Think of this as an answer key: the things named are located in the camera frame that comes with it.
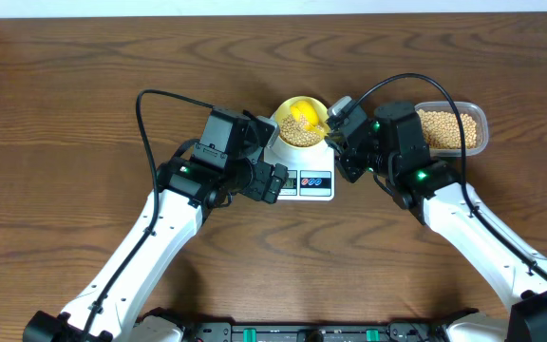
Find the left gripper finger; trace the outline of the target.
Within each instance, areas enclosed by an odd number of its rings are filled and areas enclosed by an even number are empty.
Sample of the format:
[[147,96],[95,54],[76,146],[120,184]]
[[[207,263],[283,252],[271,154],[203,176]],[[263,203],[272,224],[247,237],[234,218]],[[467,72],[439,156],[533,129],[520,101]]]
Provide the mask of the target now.
[[279,137],[278,123],[274,119],[263,116],[254,117],[252,123],[255,124],[257,144],[263,148],[271,148]]
[[277,163],[276,165],[271,166],[271,172],[265,183],[265,190],[263,194],[263,200],[269,204],[274,204],[277,202],[280,191],[288,179],[289,173],[288,168],[281,164]]

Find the yellow measuring scoop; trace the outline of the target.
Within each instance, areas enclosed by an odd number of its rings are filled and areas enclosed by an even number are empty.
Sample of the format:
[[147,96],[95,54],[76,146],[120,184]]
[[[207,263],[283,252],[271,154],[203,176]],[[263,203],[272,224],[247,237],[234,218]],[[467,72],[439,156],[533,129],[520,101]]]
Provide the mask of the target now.
[[311,133],[323,137],[325,129],[320,125],[320,119],[315,108],[305,100],[299,100],[290,106],[293,118],[301,127]]

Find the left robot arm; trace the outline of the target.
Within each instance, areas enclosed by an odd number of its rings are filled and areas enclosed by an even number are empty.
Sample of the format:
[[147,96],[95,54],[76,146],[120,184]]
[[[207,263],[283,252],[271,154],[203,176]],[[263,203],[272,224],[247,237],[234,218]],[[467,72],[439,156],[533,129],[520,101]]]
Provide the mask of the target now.
[[262,156],[278,135],[272,119],[212,111],[201,138],[158,166],[140,217],[96,277],[58,315],[37,312],[23,340],[129,340],[146,299],[213,210],[236,194],[277,201],[288,169]]

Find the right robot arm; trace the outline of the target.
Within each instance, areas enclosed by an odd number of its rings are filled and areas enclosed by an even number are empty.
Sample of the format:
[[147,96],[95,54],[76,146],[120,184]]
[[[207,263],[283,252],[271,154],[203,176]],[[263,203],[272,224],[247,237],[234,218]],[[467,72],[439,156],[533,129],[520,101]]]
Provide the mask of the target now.
[[468,310],[433,328],[443,341],[547,341],[547,257],[532,248],[431,156],[413,104],[378,107],[372,117],[344,97],[328,110],[326,143],[342,177],[369,172],[402,209],[449,241],[492,287],[510,315]]

